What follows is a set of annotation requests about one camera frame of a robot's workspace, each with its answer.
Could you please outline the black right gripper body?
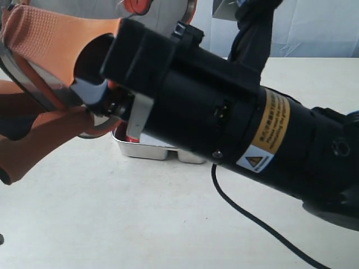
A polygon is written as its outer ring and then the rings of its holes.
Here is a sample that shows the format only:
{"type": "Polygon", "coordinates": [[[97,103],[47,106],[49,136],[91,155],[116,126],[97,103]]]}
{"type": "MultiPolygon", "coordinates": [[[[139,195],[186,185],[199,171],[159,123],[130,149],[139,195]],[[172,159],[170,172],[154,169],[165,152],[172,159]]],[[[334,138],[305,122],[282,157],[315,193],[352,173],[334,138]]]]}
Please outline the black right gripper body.
{"type": "Polygon", "coordinates": [[[225,60],[200,47],[201,30],[178,23],[170,37],[124,19],[117,35],[89,42],[77,57],[72,89],[97,115],[216,164],[249,145],[260,75],[266,63],[266,22],[247,21],[225,60]]]}

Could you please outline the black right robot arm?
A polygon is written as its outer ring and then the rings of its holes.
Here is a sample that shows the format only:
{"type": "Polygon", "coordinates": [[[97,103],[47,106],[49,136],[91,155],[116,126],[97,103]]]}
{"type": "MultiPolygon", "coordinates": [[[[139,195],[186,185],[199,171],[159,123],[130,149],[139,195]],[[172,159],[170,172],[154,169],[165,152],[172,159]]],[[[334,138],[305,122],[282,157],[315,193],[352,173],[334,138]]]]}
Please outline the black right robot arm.
{"type": "Polygon", "coordinates": [[[124,125],[299,199],[358,229],[358,113],[309,109],[262,86],[279,1],[245,1],[228,59],[204,50],[196,1],[124,1],[81,18],[1,8],[1,181],[20,180],[70,139],[124,125]]]}

